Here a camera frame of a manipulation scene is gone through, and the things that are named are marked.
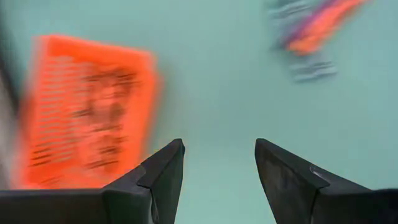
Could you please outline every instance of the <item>orange plastic basket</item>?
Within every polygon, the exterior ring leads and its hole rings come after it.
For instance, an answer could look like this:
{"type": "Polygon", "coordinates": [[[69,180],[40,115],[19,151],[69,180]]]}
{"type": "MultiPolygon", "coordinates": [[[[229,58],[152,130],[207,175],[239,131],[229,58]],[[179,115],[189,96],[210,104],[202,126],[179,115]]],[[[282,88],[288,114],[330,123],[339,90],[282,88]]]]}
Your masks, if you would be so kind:
{"type": "Polygon", "coordinates": [[[15,187],[101,187],[135,168],[159,85],[152,55],[46,35],[34,57],[15,187]]]}

